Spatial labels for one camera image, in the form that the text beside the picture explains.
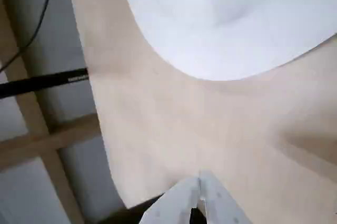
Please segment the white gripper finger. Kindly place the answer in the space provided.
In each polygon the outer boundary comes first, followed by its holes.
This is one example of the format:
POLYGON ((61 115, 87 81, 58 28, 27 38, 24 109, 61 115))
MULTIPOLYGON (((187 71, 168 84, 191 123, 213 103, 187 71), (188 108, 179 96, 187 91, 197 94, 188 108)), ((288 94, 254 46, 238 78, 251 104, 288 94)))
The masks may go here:
POLYGON ((243 209, 211 172, 199 174, 199 197, 207 223, 251 223, 243 209))
POLYGON ((188 177, 170 188, 143 214, 140 223, 188 224, 200 198, 200 181, 188 177))

